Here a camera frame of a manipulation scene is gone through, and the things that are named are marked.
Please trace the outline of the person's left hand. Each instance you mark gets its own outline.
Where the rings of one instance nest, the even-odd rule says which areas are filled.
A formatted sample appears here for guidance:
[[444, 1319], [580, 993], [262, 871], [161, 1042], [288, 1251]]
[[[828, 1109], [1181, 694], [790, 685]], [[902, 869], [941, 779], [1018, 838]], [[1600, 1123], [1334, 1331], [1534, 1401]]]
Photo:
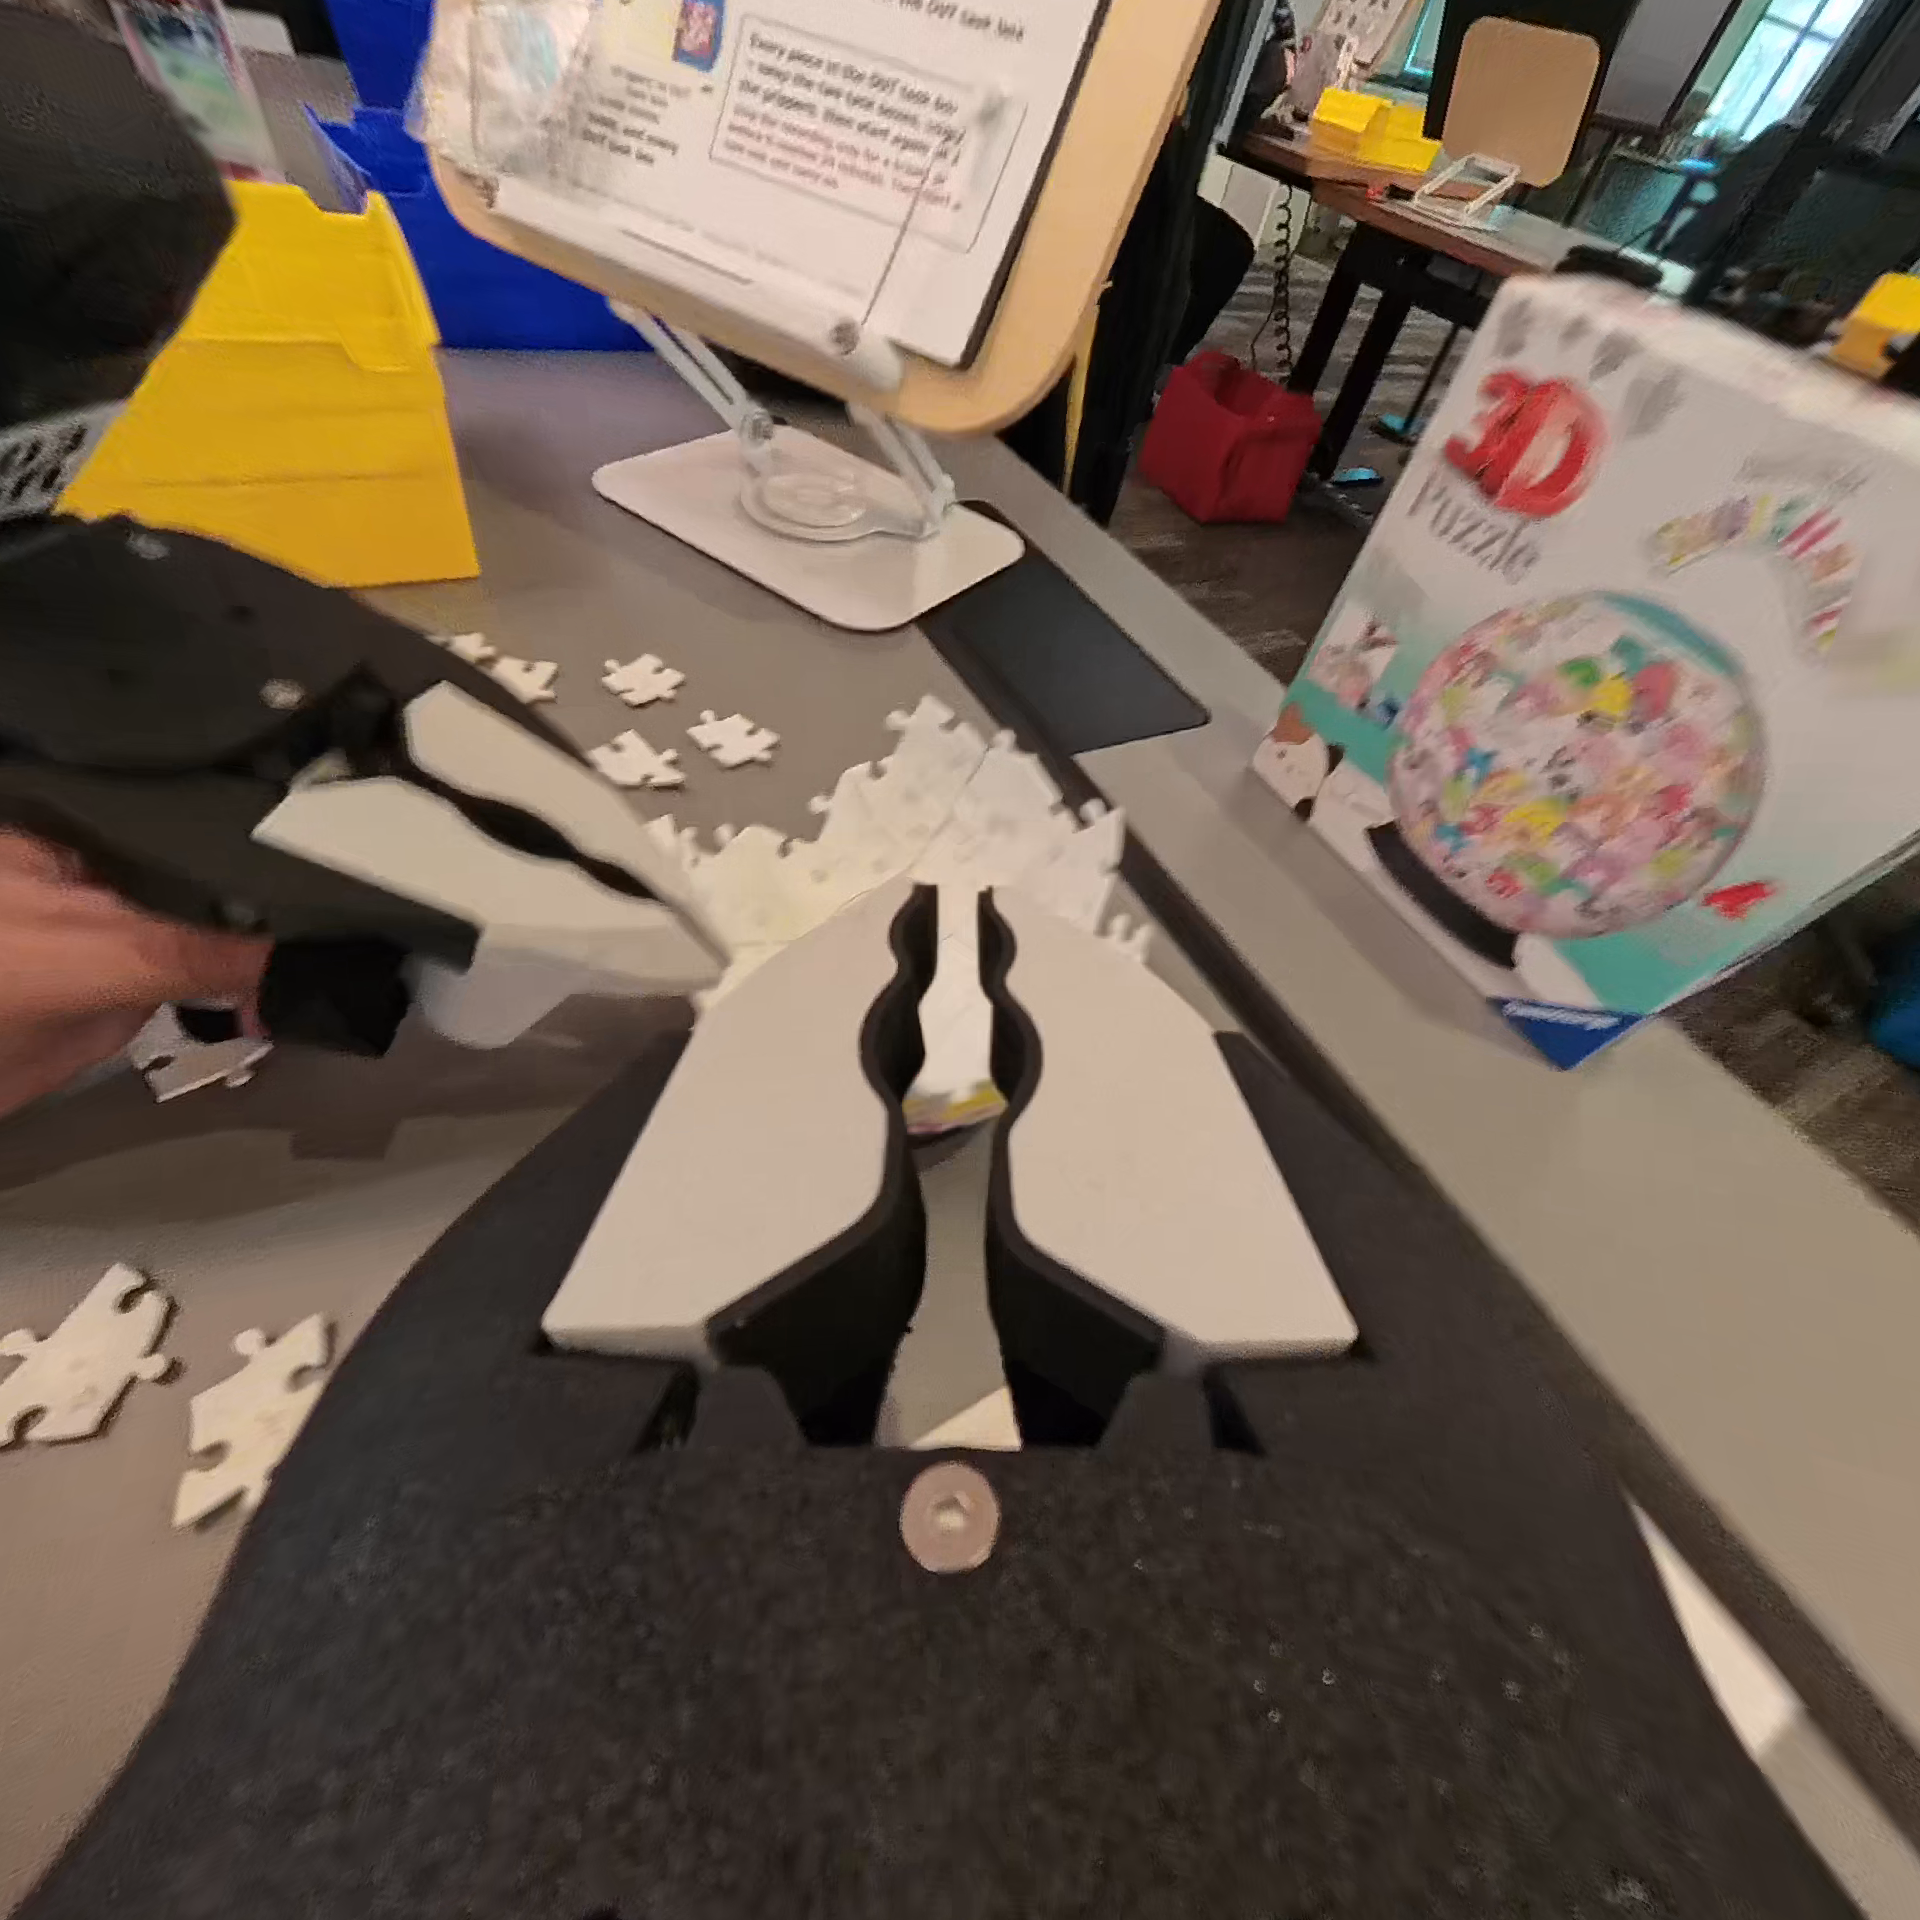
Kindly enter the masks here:
[[176, 1001], [256, 1006], [272, 942], [157, 919], [73, 855], [2, 834], [2, 1117], [116, 1062]]

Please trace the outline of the brown wooden desk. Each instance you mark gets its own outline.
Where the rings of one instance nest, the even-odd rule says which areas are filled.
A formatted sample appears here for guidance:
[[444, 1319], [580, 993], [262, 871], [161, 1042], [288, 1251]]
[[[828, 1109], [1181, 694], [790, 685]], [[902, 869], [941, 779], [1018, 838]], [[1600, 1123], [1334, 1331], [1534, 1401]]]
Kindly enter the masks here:
[[1568, 255], [1616, 256], [1643, 267], [1653, 274], [1653, 290], [1667, 299], [1683, 298], [1694, 279], [1692, 267], [1667, 256], [1604, 242], [1525, 210], [1504, 210], [1482, 230], [1446, 224], [1418, 210], [1396, 177], [1344, 179], [1277, 136], [1241, 137], [1230, 144], [1227, 159], [1282, 189], [1301, 189], [1315, 208], [1350, 224], [1313, 322], [1291, 329], [1282, 351], [1286, 387], [1315, 398], [1355, 302], [1376, 302], [1324, 411], [1302, 477], [1302, 495], [1350, 525], [1369, 525], [1386, 503], [1386, 477], [1355, 466], [1348, 453], [1376, 411], [1380, 376], [1412, 318], [1446, 325], [1449, 344], [1456, 345], [1474, 337], [1501, 287], [1557, 273]]

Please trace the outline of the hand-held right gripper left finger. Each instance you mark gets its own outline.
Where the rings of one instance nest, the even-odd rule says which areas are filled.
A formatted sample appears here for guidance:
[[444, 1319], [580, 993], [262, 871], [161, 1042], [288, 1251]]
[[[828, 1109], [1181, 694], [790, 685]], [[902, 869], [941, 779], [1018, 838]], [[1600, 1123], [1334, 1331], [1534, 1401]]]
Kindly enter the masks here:
[[545, 1310], [554, 1350], [717, 1360], [754, 1294], [909, 1178], [938, 942], [932, 893], [888, 880], [700, 1016]]

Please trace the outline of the printed cardboard puzzle box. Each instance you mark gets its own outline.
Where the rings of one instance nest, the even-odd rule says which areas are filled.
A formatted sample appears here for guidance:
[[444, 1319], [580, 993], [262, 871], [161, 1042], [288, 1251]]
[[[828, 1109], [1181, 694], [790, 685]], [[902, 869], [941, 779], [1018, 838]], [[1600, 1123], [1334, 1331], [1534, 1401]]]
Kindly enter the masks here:
[[1916, 855], [1916, 398], [1501, 289], [1254, 753], [1572, 1070]]

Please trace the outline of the blue plastic bin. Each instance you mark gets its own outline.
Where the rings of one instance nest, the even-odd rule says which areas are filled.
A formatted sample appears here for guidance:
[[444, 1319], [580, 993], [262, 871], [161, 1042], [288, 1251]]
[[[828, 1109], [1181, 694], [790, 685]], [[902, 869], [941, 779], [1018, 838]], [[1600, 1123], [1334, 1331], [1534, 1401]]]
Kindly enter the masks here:
[[469, 234], [448, 210], [406, 107], [425, 53], [425, 2], [325, 2], [352, 86], [344, 122], [314, 117], [326, 179], [347, 210], [385, 199], [450, 351], [638, 352], [609, 302]]

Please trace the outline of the black office chair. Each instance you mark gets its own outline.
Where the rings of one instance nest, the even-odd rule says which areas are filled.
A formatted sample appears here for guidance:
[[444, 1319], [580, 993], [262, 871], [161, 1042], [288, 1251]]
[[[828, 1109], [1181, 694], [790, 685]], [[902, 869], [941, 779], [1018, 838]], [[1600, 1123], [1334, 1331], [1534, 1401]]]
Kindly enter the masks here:
[[1216, 7], [1098, 302], [1065, 485], [1067, 498], [1094, 525], [1113, 519], [1137, 438], [1173, 357], [1190, 293], [1197, 185], [1262, 11], [1260, 2]]

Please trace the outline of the white curved jigsaw piece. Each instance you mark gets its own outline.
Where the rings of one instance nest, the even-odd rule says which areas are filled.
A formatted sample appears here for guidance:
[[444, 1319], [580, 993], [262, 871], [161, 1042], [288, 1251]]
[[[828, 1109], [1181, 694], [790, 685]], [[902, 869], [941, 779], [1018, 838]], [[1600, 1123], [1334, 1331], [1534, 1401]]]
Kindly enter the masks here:
[[162, 1350], [173, 1318], [176, 1303], [148, 1277], [114, 1264], [51, 1334], [8, 1334], [2, 1450], [101, 1435], [133, 1389], [162, 1386], [176, 1373]]
[[226, 1511], [253, 1517], [272, 1477], [321, 1401], [332, 1365], [333, 1327], [323, 1312], [282, 1334], [245, 1328], [230, 1337], [228, 1376], [187, 1408], [187, 1465], [171, 1527], [202, 1530]]

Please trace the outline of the yellow parts bin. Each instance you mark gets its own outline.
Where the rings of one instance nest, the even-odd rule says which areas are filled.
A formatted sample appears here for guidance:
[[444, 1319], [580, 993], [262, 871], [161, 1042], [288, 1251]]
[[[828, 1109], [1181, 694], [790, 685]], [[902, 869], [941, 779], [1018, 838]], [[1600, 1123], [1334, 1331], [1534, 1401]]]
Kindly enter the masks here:
[[1424, 131], [1427, 101], [1325, 87], [1307, 125], [1309, 151], [1360, 169], [1427, 177], [1443, 143]]

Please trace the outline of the scattered pile of puzzle pieces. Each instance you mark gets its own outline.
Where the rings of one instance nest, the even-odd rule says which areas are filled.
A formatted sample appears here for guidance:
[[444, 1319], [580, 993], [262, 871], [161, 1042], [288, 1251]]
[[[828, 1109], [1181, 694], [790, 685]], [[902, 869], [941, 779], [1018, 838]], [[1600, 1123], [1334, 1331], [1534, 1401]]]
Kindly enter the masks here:
[[[500, 657], [484, 645], [482, 633], [448, 635], [445, 657], [469, 665], [482, 665], [484, 674], [502, 686], [514, 699], [547, 705], [554, 699], [558, 665]], [[603, 690], [625, 707], [642, 710], [673, 702], [678, 696], [684, 674], [659, 657], [633, 661], [605, 661]], [[707, 711], [697, 728], [689, 729], [714, 763], [730, 771], [748, 763], [766, 763], [778, 735], [742, 713], [717, 719]], [[587, 750], [595, 774], [625, 792], [666, 794], [684, 787], [678, 753], [651, 749], [640, 733], [625, 729], [609, 744]], [[776, 937], [753, 931], [748, 905], [769, 905], [753, 886], [733, 883], [721, 871], [721, 853], [700, 853], [690, 832], [675, 827], [667, 818], [650, 824], [660, 847], [678, 862], [689, 886], [689, 898], [707, 914], [726, 957], [725, 985], [746, 967], [748, 954], [769, 949]], [[445, 1041], [470, 1050], [500, 1050], [534, 1024], [554, 1016], [568, 1000], [616, 1000], [629, 997], [612, 975], [568, 977], [558, 965], [547, 965], [532, 949], [500, 954], [478, 952], [467, 971], [421, 963], [414, 977], [414, 1011]], [[139, 1072], [157, 1103], [186, 1098], [204, 1088], [241, 1088], [272, 1045], [262, 1034], [245, 1031], [236, 1041], [194, 1041], [186, 1029], [186, 1006], [173, 1005], [139, 1029], [128, 1048], [128, 1062]]]

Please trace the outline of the red fabric bag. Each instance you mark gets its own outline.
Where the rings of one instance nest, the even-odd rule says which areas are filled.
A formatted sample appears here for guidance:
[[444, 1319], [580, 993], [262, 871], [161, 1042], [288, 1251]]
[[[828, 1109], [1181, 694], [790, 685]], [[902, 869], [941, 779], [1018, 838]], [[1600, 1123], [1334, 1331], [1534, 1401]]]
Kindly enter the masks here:
[[1203, 347], [1169, 373], [1137, 472], [1195, 525], [1282, 525], [1320, 438], [1307, 394]]

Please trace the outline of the half-built colourful puzzle ball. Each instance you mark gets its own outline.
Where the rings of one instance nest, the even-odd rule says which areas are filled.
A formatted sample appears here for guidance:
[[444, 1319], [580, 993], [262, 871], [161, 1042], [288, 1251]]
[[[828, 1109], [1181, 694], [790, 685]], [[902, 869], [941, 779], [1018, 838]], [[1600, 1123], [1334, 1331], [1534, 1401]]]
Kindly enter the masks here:
[[976, 896], [1018, 893], [1137, 963], [1153, 933], [1113, 909], [1124, 845], [1115, 810], [1069, 805], [1013, 733], [985, 736], [931, 696], [890, 713], [888, 729], [897, 746], [885, 760], [846, 768], [809, 803], [809, 839], [761, 824], [700, 838], [673, 817], [656, 818], [651, 838], [726, 937], [730, 970], [694, 995], [702, 1014], [885, 883], [934, 890], [938, 970], [920, 1005], [923, 1062], [902, 1117], [914, 1137], [944, 1137], [1003, 1106], [976, 970]]

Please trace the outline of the black rounded table panel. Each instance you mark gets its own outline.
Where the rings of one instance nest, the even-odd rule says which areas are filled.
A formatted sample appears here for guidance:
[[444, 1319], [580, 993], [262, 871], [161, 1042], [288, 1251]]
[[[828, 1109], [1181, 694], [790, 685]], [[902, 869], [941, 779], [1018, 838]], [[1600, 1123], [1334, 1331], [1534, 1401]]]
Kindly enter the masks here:
[[1043, 557], [931, 610], [923, 633], [982, 702], [1069, 757], [1195, 733], [1211, 719]]

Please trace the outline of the small wooden document stand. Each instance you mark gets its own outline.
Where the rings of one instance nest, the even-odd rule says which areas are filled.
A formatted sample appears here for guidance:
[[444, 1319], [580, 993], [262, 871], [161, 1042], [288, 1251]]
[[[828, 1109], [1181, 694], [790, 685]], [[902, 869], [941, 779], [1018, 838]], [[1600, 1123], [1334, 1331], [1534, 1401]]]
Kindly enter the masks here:
[[1600, 41], [1514, 17], [1478, 17], [1460, 37], [1436, 182], [1542, 189], [1572, 154], [1600, 79]]

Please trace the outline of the wooden document stand board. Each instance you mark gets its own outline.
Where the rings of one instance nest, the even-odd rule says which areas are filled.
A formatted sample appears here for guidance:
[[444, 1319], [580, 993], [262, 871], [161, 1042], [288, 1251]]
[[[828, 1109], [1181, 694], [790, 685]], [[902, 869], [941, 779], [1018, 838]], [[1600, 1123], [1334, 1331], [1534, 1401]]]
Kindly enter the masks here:
[[576, 282], [625, 313], [776, 368], [840, 400], [859, 400], [901, 425], [949, 440], [990, 434], [1037, 402], [1065, 373], [1088, 312], [1112, 273], [1169, 122], [1189, 83], [1211, 2], [1113, 2], [1048, 162], [993, 322], [964, 368], [892, 352], [881, 370], [809, 351], [766, 325], [502, 223], [488, 166], [489, 120], [474, 104], [510, 67], [478, 48], [475, 21], [534, 33], [578, 27], [585, 5], [437, 5], [417, 107], [430, 169], [458, 223], [474, 237]]

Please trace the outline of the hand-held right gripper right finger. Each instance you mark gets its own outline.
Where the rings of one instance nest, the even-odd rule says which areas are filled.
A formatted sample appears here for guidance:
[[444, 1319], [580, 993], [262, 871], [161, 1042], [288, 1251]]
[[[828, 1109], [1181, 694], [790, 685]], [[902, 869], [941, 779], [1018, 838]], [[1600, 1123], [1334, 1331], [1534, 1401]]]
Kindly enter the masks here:
[[1230, 1067], [1227, 1035], [1115, 942], [1011, 890], [978, 903], [993, 1072], [994, 1310], [1088, 1309], [1080, 1376], [1325, 1360], [1358, 1341]]

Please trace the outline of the white round object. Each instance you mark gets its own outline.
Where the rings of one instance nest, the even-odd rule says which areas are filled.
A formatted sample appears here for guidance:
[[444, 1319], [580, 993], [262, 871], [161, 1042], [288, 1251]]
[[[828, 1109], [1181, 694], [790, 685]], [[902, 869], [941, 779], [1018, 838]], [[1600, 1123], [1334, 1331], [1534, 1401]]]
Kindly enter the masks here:
[[883, 466], [782, 424], [748, 400], [733, 424], [742, 457], [740, 505], [769, 534], [806, 544], [938, 538], [958, 505], [949, 472], [917, 427], [859, 400], [848, 422], [876, 447]]

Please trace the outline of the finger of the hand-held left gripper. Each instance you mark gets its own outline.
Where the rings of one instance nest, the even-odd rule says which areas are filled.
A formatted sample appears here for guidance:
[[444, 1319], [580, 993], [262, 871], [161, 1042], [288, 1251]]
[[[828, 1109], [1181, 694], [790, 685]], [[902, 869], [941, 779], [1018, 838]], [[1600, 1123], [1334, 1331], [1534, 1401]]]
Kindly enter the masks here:
[[568, 864], [633, 898], [666, 898], [666, 862], [622, 794], [585, 760], [442, 681], [400, 710], [402, 753], [433, 792], [500, 847]]
[[638, 814], [595, 777], [548, 799], [562, 855], [514, 850], [395, 777], [304, 787], [256, 842], [467, 925], [470, 960], [421, 963], [417, 1011], [470, 1050], [516, 1042], [570, 1000], [684, 1000], [715, 985], [726, 954]]

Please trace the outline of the yellow plastic bin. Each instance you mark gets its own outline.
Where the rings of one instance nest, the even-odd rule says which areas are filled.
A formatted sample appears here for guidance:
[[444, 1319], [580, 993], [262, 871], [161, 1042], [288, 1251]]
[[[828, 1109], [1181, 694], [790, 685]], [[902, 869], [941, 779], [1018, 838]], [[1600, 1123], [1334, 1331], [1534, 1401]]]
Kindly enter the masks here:
[[392, 207], [234, 184], [236, 226], [173, 342], [61, 495], [321, 585], [478, 576], [442, 334]]

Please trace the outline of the printed instruction sheet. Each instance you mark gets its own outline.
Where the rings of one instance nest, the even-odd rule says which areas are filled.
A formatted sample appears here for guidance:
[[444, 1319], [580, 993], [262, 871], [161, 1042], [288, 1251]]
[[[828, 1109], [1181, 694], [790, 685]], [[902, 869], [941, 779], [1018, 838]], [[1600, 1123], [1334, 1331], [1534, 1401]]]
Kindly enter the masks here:
[[510, 67], [494, 214], [829, 357], [964, 368], [1107, 7], [585, 5]]

